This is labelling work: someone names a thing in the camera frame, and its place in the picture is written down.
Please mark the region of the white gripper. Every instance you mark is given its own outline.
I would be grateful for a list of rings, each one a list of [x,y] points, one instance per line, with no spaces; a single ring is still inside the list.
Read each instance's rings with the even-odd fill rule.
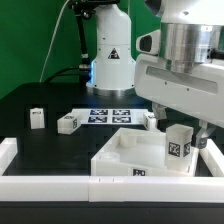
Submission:
[[[153,102],[157,120],[167,118],[166,107],[200,119],[197,148],[207,146],[216,126],[224,128],[224,62],[221,60],[196,64],[191,74],[183,74],[168,71],[164,59],[140,54],[136,61],[135,90],[138,96]]]

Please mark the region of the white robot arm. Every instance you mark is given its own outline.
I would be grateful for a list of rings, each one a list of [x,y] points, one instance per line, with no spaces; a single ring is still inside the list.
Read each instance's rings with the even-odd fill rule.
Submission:
[[[96,58],[81,44],[92,72],[87,88],[102,95],[134,90],[152,102],[159,119],[166,107],[197,118],[195,145],[203,148],[216,128],[224,128],[224,52],[218,49],[224,0],[143,1],[161,25],[138,37],[140,55],[133,59],[131,20],[118,8],[120,0],[69,0],[79,27],[97,18]]]

